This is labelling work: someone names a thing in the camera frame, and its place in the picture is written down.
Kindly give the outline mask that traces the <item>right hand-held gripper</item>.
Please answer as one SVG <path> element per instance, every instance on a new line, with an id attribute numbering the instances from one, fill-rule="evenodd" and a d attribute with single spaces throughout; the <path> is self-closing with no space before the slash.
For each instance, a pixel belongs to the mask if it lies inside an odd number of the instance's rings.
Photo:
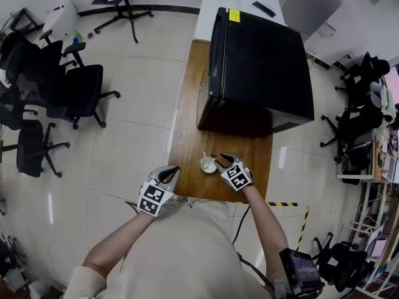
<path id="1" fill-rule="evenodd" d="M 229 166 L 224 166 L 219 161 L 214 162 L 217 170 L 221 173 L 221 177 L 228 186 L 235 191 L 240 191 L 246 186 L 253 185 L 252 173 L 238 155 L 234 153 L 221 153 L 220 156 L 230 163 Z"/>

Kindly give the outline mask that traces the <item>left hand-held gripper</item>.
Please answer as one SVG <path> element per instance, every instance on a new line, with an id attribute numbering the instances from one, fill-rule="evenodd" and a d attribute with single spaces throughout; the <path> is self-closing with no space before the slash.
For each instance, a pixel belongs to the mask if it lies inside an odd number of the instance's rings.
<path id="1" fill-rule="evenodd" d="M 154 169 L 140 188 L 138 210 L 158 217 L 174 198 L 174 190 L 180 173 L 179 166 L 163 166 Z"/>

